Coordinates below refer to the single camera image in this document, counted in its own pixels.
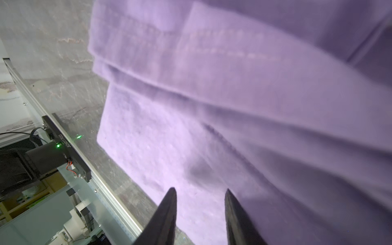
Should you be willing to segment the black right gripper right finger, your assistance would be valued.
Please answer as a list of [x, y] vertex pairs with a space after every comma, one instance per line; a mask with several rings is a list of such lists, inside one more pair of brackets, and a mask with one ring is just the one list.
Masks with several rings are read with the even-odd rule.
[[229, 189], [225, 193], [225, 219], [229, 245], [267, 245]]

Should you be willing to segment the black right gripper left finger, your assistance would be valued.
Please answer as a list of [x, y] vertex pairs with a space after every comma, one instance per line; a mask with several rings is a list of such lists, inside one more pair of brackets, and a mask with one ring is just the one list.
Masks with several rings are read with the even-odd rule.
[[177, 219], [177, 192], [171, 187], [133, 245], [173, 245]]

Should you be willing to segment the purple t-shirt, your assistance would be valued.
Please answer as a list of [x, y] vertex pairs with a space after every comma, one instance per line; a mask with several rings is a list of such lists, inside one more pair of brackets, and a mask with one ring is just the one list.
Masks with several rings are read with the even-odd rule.
[[97, 135], [177, 226], [225, 245], [392, 242], [391, 1], [95, 1]]

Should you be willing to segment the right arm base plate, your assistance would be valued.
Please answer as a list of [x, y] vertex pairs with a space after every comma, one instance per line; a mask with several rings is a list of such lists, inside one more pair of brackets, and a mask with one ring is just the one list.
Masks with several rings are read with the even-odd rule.
[[91, 169], [73, 146], [73, 140], [67, 138], [63, 128], [57, 122], [59, 117], [53, 113], [52, 115], [44, 115], [41, 118], [49, 138], [55, 142], [55, 148], [63, 152], [66, 159], [66, 170], [72, 172], [75, 178], [79, 177], [89, 182], [92, 178]]

